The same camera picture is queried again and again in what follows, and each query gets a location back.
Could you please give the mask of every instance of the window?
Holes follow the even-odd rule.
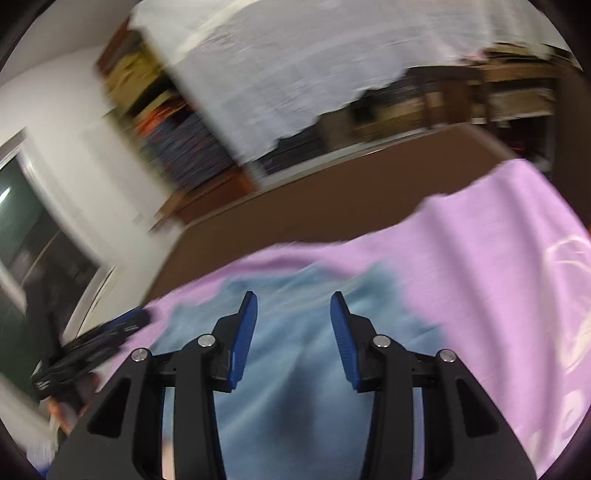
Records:
[[[0,163],[0,372],[30,395],[29,377],[40,356],[27,330],[23,285],[43,279],[63,333],[81,299],[93,298],[106,275],[42,204],[18,155]]]

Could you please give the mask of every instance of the blue finger pad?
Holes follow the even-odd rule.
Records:
[[[117,318],[115,318],[105,324],[106,329],[111,330],[111,329],[116,328],[119,324],[126,322],[130,318],[137,315],[141,310],[143,310],[143,307],[136,307],[133,310],[130,310],[130,311],[124,313],[123,315],[119,315]]]
[[[332,295],[330,299],[330,322],[332,323],[335,332],[336,344],[339,347],[340,360],[345,369],[345,376],[347,380],[357,390],[361,383],[361,376],[359,375],[357,349],[349,330],[349,325],[345,318],[345,313],[340,306],[337,295]]]
[[[246,366],[246,357],[251,347],[252,334],[255,331],[257,314],[258,302],[256,295],[252,295],[246,306],[242,322],[238,327],[238,334],[232,348],[232,366],[228,376],[228,383],[232,389],[236,388],[236,385],[242,379],[244,367]]]

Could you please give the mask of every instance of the blue fabric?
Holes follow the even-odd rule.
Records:
[[[394,279],[375,266],[335,280],[317,266],[293,275],[233,280],[211,301],[179,305],[153,353],[182,348],[236,313],[247,290],[259,313],[242,381],[216,393],[220,444],[231,480],[358,479],[369,432],[373,394],[358,394],[345,378],[330,324],[330,296],[343,292],[352,313],[407,349],[434,355],[440,332],[402,304]],[[164,407],[171,437],[173,402]]]

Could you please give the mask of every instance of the metal screw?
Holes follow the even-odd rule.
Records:
[[[209,334],[201,335],[201,337],[197,339],[197,343],[203,347],[212,346],[214,343],[216,343],[216,338]]]
[[[374,337],[374,345],[380,348],[386,348],[390,346],[390,343],[392,343],[392,340],[385,335],[376,335]]]
[[[443,360],[444,362],[448,362],[448,363],[453,363],[456,361],[456,354],[455,352],[445,349],[445,350],[441,350],[441,352],[439,352],[439,357],[441,358],[441,360]]]
[[[131,352],[131,359],[134,362],[143,362],[148,358],[148,351],[145,348],[137,348]]]

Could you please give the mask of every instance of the pink cloth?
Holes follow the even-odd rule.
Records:
[[[591,242],[524,160],[504,162],[453,195],[428,198],[385,230],[343,243],[276,245],[178,288],[150,303],[154,323],[113,367],[150,346],[178,304],[211,299],[228,278],[314,263],[351,277],[376,262],[400,279],[411,310],[441,326],[541,475],[589,408]]]

